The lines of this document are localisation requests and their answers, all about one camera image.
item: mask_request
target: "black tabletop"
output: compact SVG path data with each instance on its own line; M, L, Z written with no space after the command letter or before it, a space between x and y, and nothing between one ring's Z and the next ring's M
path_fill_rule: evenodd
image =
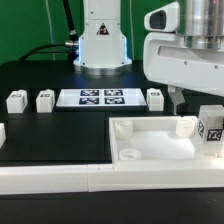
M152 87L164 94L163 112L147 108L57 112L54 108L52 114L36 113L35 99L43 89L55 90L57 98L61 89L69 88L140 88L145 95ZM18 89L27 90L29 106L22 115L9 115L5 99ZM130 71L101 78L76 73L65 61L5 63L0 66L0 122L5 123L7 141L0 151L0 165L111 163L109 117L173 115L166 90L166 86L146 80L142 62L134 62ZM185 97L187 115L197 115L202 104L224 104L221 97L192 91L186 91ZM223 211L223 188L0 196L2 224L222 224Z

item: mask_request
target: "black mat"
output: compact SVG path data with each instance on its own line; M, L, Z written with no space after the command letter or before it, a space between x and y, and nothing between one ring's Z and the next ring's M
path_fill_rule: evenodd
M0 160L104 161L103 113L31 114L9 119Z

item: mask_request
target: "printed black and white pattern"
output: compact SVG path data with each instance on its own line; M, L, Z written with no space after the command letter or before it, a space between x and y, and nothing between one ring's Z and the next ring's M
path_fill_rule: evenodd
M99 98L80 98L80 105L96 105L99 104Z
M207 142L220 142L222 139L222 129L208 130Z
M123 97L106 97L105 104L125 104Z
M20 98L22 95L21 94L13 94L12 97L13 98Z
M151 96L160 96L160 93L151 93Z
M99 96L99 90L81 90L81 96Z
M199 126L198 126L198 133L201 136L201 138L203 138L204 132L205 132L205 127L204 127L203 123L200 121Z
M107 89L104 90L105 96L123 96L123 91L121 89L113 90L113 89Z
M50 94L41 94L40 97L50 97Z

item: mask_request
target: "green wall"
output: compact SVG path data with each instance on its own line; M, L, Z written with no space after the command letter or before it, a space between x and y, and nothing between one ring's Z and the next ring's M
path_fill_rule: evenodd
M128 39L128 56L131 55L129 0L121 0L121 29ZM147 12L169 4L167 0L132 0L135 55L142 59L147 31L143 21ZM70 0L73 19L79 34L83 30L82 0ZM55 42L68 40L68 27L62 0L49 0ZM0 0L0 64L17 60L32 48L51 42L45 0ZM32 56L32 59L52 59L52 55ZM66 59L57 55L56 59Z

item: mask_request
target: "white cube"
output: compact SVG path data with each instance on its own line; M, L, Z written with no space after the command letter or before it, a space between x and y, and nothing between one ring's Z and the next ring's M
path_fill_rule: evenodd
M147 104L150 111L163 111L164 97L159 89L147 90Z
M23 113L27 103L25 90L13 91L6 100L8 113Z
M224 108L222 105L201 106L198 135L203 143L222 143Z
M5 142L6 136L5 136L5 126L4 124L0 124L0 149Z
M38 113L51 113L55 104L55 95L53 90L40 91L37 99Z
M220 154L224 142L224 108L222 105L201 106L198 117L197 141L204 155Z

